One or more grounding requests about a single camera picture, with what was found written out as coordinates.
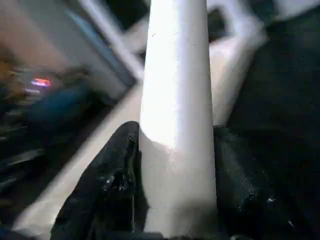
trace white plastic rod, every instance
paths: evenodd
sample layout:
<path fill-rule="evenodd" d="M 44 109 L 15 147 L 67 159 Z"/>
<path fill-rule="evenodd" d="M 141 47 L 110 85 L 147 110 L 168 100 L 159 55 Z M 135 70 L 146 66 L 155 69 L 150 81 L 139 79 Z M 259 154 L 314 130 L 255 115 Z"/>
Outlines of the white plastic rod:
<path fill-rule="evenodd" d="M 216 180 L 206 0 L 153 0 L 140 112 L 144 231 L 203 237 Z"/>

